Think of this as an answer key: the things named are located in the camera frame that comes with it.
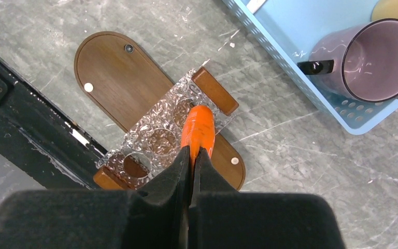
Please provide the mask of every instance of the mug handle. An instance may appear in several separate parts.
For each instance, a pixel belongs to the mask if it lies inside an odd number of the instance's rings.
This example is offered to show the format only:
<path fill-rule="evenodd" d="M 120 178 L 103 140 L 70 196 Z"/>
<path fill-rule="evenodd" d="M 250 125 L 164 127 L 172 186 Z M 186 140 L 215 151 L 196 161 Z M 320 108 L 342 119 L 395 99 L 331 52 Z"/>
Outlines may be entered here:
<path fill-rule="evenodd" d="M 334 60 L 327 61 L 304 61 L 296 65 L 305 75 L 329 74 L 333 72 Z"/>

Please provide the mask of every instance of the screw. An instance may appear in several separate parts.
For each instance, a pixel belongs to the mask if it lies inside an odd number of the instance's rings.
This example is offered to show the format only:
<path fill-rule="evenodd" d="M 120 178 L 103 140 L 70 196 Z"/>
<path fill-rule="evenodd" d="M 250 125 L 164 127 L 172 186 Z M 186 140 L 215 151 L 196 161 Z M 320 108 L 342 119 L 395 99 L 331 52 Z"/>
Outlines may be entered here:
<path fill-rule="evenodd" d="M 233 158 L 231 159 L 231 163 L 232 163 L 233 165 L 236 165 L 236 164 L 239 163 L 239 159 L 238 159 L 237 157 L 233 157 Z"/>
<path fill-rule="evenodd" d="M 130 44 L 127 44 L 126 46 L 124 46 L 124 50 L 126 50 L 126 52 L 128 53 L 133 53 L 133 46 Z"/>

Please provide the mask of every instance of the purple mug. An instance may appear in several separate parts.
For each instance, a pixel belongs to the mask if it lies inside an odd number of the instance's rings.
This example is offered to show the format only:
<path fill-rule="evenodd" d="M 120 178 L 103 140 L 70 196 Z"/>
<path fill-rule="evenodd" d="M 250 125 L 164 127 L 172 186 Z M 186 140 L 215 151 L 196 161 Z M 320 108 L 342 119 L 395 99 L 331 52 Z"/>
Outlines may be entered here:
<path fill-rule="evenodd" d="M 398 19 L 331 33 L 298 67 L 311 81 L 348 98 L 381 102 L 398 96 Z"/>

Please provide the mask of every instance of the circular hole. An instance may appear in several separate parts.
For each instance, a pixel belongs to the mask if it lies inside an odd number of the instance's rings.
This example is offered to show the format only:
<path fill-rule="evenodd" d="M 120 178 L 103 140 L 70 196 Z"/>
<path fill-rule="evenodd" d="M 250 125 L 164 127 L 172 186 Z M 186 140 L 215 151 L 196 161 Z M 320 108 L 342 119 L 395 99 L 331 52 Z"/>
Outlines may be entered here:
<path fill-rule="evenodd" d="M 165 156 L 176 150 L 178 141 L 173 132 L 158 128 L 150 135 L 147 143 L 155 154 Z"/>
<path fill-rule="evenodd" d="M 142 154 L 139 153 L 129 154 L 123 161 L 125 174 L 133 178 L 146 177 L 149 172 L 143 166 L 144 163 L 149 164 L 150 160 L 147 158 L 142 158 Z"/>
<path fill-rule="evenodd" d="M 188 113 L 193 107 L 193 104 L 191 102 L 192 102 L 191 99 L 184 99 L 176 104 L 172 116 L 173 116 L 173 121 L 177 127 L 182 128 L 184 126 Z"/>

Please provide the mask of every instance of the black metal frame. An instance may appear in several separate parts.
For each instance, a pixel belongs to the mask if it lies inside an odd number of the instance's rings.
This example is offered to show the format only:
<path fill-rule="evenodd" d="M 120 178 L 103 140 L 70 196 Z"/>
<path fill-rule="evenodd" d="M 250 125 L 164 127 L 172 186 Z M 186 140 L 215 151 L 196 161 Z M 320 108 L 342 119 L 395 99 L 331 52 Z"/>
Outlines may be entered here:
<path fill-rule="evenodd" d="M 0 154 L 46 188 L 98 188 L 106 149 L 1 58 L 0 88 Z"/>

